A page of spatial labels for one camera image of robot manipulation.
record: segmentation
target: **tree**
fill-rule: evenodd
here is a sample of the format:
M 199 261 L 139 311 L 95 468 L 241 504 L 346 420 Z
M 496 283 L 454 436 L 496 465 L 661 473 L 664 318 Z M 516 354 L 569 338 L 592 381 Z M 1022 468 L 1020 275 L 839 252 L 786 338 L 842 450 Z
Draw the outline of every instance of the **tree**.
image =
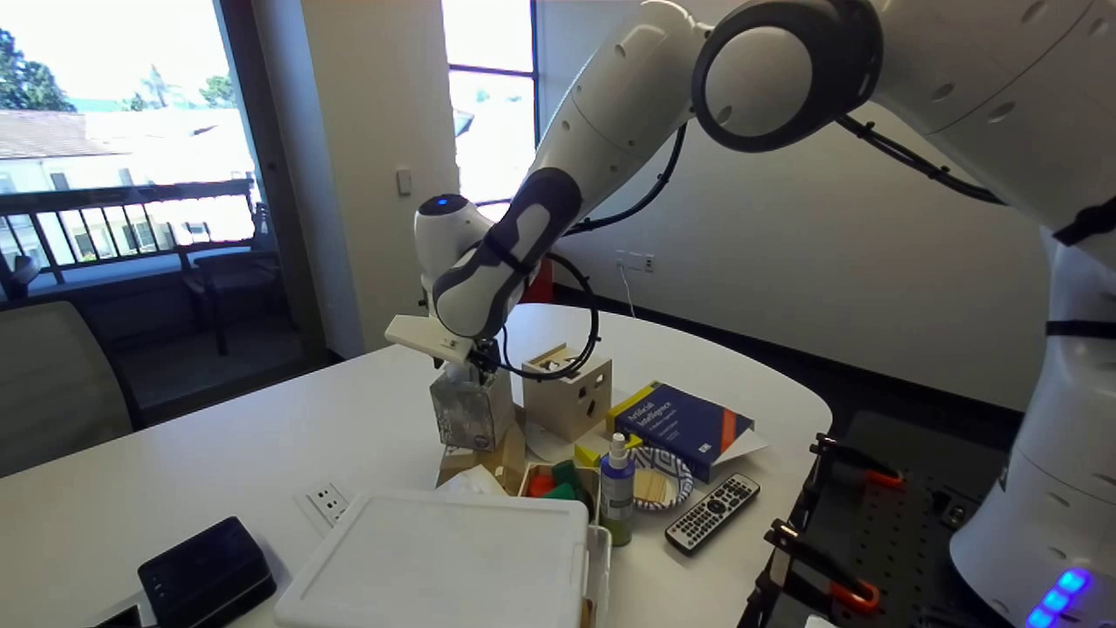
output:
M 6 29 L 0 29 L 0 108 L 73 111 L 58 74 L 47 61 L 26 60 Z
M 139 91 L 132 98 L 126 98 L 124 105 L 126 105 L 126 111 L 146 111 L 146 101 Z
M 231 75 L 206 75 L 199 93 L 211 108 L 231 108 L 235 105 L 235 80 Z
M 146 101 L 152 108 L 168 108 L 173 105 L 174 83 L 168 83 L 159 67 L 152 67 L 152 74 L 139 83 L 152 93 L 152 101 Z

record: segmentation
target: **black cable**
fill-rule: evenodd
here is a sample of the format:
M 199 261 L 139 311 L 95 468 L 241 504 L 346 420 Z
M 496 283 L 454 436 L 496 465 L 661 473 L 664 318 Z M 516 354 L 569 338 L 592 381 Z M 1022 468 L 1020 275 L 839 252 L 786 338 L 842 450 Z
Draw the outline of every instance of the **black cable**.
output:
M 1116 343 L 1116 322 L 1047 322 L 1047 334 Z
M 1084 205 L 1074 223 L 1055 231 L 1055 236 L 1068 247 L 1100 236 L 1100 232 L 1112 232 L 1116 231 L 1116 194 L 1101 205 Z
M 602 226 L 631 220 L 635 211 L 650 209 L 652 197 L 661 197 L 661 190 L 671 186 L 674 168 L 676 168 L 676 155 L 685 154 L 685 146 L 686 146 L 686 124 L 679 124 L 679 130 L 674 132 L 674 146 L 671 146 L 668 168 L 656 174 L 656 186 L 652 186 L 635 205 L 627 205 L 626 211 L 603 217 L 603 220 L 583 220 L 583 223 L 575 223 L 575 226 L 564 231 L 564 232 L 569 232 L 569 236 L 574 236 L 574 232 L 589 232 L 589 231 L 602 231 Z
M 860 139 L 865 139 L 878 154 L 886 154 L 886 155 L 892 155 L 892 161 L 902 161 L 902 163 L 906 163 L 906 168 L 914 168 L 914 172 L 921 172 L 929 179 L 935 179 L 939 186 L 947 186 L 947 187 L 951 187 L 961 194 L 971 194 L 971 197 L 979 197 L 979 201 L 990 201 L 990 205 L 1004 205 L 990 187 L 971 186 L 971 181 L 955 179 L 948 168 L 932 163 L 929 155 L 906 151 L 905 144 L 877 132 L 877 120 L 860 120 L 850 113 L 842 113 L 839 124 L 854 132 Z
M 589 275 L 583 275 L 569 259 L 561 259 L 561 255 L 554 255 L 553 252 L 553 259 L 583 286 L 583 293 L 589 297 L 589 334 L 585 334 L 585 345 L 583 345 L 583 352 L 574 360 L 574 364 L 564 364 L 561 368 L 549 368 L 549 374 L 539 374 L 539 368 L 520 368 L 520 366 L 512 366 L 512 360 L 511 360 L 511 345 L 512 345 L 512 338 L 511 338 L 511 326 L 498 326 L 498 364 L 504 364 L 504 368 L 511 368 L 511 374 L 516 374 L 516 376 L 526 376 L 526 381 L 561 381 L 561 376 L 575 376 L 585 364 L 589 364 L 589 354 L 592 354 L 592 348 L 597 348 L 597 343 L 602 343 L 602 307 L 597 307 L 597 297 L 592 297 L 592 290 L 589 290 Z

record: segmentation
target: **book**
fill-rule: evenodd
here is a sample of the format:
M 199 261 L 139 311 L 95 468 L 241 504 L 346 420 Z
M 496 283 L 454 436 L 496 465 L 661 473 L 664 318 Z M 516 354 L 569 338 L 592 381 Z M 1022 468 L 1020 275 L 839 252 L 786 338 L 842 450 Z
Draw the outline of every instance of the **book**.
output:
M 700 482 L 712 479 L 717 465 L 765 445 L 755 419 L 664 381 L 614 404 L 611 426 L 635 433 L 647 445 L 676 453 Z

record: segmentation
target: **robotic arm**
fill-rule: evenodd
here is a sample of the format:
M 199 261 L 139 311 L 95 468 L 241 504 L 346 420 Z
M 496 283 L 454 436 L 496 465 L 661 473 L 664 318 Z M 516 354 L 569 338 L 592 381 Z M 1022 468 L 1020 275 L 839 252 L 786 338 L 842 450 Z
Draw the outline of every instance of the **robotic arm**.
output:
M 1112 0 L 749 0 L 717 29 L 647 0 L 583 67 L 498 223 L 462 194 L 418 209 L 421 283 L 445 326 L 491 338 L 540 255 L 686 113 L 721 146 L 777 151 L 874 98 L 1056 236 L 1044 381 L 951 561 L 1014 623 L 1112 623 L 1112 61 Z
M 445 223 L 481 223 L 478 209 L 462 194 L 418 209 L 418 261 L 448 330 L 491 338 L 540 255 L 664 146 L 686 119 L 700 43 L 705 31 L 676 4 L 643 4 L 583 67 L 498 223 L 445 255 Z

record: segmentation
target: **small bottle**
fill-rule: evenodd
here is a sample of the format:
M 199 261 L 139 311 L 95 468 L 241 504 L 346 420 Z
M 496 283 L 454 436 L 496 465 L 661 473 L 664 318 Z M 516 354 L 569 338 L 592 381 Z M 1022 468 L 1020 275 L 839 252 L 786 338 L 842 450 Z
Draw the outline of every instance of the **small bottle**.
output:
M 614 533 L 614 547 L 631 541 L 631 479 L 626 433 L 614 433 L 611 450 L 602 458 L 602 524 Z

